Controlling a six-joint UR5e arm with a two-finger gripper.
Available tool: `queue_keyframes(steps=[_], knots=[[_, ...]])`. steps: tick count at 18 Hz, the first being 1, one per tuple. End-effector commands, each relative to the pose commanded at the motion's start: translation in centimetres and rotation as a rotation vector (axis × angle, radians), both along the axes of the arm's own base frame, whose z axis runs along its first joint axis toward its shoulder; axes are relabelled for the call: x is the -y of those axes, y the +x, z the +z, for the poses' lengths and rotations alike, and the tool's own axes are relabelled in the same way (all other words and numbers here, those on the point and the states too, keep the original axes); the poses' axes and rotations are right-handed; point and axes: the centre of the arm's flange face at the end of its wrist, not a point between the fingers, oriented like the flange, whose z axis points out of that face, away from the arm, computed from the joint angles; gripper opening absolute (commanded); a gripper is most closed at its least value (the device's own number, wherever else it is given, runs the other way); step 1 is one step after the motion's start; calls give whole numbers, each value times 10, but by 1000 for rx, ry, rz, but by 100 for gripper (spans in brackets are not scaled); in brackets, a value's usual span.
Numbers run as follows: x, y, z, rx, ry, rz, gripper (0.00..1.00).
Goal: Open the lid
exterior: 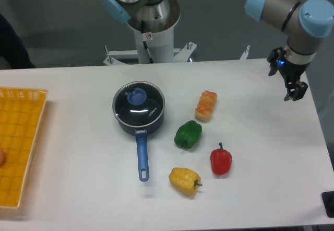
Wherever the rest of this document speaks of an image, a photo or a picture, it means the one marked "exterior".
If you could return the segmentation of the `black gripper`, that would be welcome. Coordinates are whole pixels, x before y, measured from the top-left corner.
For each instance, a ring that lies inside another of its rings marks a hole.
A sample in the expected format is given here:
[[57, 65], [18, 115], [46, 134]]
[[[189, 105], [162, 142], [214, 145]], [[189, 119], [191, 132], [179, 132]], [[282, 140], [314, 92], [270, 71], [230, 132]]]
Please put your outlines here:
[[284, 101], [302, 99], [308, 89], [308, 84], [301, 82], [300, 76], [309, 65], [309, 55], [301, 55], [290, 48], [273, 49], [267, 57], [269, 63], [268, 76], [273, 76], [279, 70], [286, 82], [287, 94]]

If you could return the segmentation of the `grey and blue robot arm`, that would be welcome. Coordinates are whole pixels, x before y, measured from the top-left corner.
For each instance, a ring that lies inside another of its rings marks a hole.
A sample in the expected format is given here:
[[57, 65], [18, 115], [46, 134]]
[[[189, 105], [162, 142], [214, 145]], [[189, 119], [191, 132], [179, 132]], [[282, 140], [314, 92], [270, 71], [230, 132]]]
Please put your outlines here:
[[[140, 63], [185, 62], [195, 49], [187, 44], [174, 51], [174, 26], [180, 18], [177, 0], [102, 0], [116, 20], [130, 26]], [[323, 39], [333, 28], [333, 4], [327, 0], [246, 0], [246, 13], [287, 34], [287, 44], [270, 52], [269, 75], [279, 72], [287, 89], [285, 100], [299, 100], [308, 85], [300, 80]]]

